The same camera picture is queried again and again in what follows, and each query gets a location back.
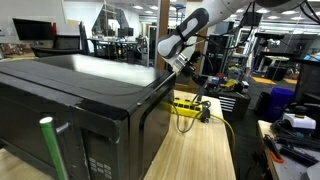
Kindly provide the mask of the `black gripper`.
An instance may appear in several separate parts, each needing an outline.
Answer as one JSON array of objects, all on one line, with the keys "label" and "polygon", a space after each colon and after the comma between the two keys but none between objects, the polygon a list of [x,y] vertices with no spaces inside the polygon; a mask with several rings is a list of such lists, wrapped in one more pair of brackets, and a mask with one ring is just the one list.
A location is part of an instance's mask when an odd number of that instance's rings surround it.
[{"label": "black gripper", "polygon": [[200,51],[194,51],[190,59],[186,62],[185,66],[181,70],[181,74],[189,79],[192,79],[197,85],[204,86],[206,80],[199,75],[195,74],[194,64],[200,60],[200,57],[203,56],[203,53]]}]

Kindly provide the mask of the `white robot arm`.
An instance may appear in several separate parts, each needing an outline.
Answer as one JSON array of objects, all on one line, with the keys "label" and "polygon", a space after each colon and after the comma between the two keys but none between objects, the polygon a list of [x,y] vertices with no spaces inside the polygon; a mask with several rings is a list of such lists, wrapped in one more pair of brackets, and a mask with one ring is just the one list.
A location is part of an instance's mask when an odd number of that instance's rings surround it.
[{"label": "white robot arm", "polygon": [[187,59],[182,52],[186,42],[199,31],[218,24],[230,17],[238,9],[257,3],[274,12],[284,12],[295,9],[304,0],[203,0],[200,5],[178,25],[170,34],[162,36],[157,44],[159,55],[168,63],[176,75],[182,74],[191,78],[200,86],[205,81],[194,73],[193,62],[200,56],[195,53]]}]

